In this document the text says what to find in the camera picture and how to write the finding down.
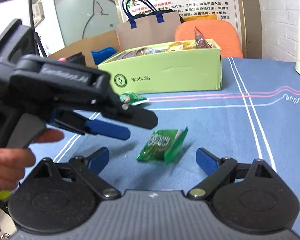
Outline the person left hand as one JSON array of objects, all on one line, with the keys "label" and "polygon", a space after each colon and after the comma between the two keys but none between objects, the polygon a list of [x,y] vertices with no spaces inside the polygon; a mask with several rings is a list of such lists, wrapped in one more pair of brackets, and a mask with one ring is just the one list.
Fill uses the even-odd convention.
[{"label": "person left hand", "polygon": [[[63,132],[46,129],[34,143],[58,142],[63,138]],[[0,148],[0,191],[15,189],[25,177],[25,169],[35,163],[36,157],[29,148]]]}]

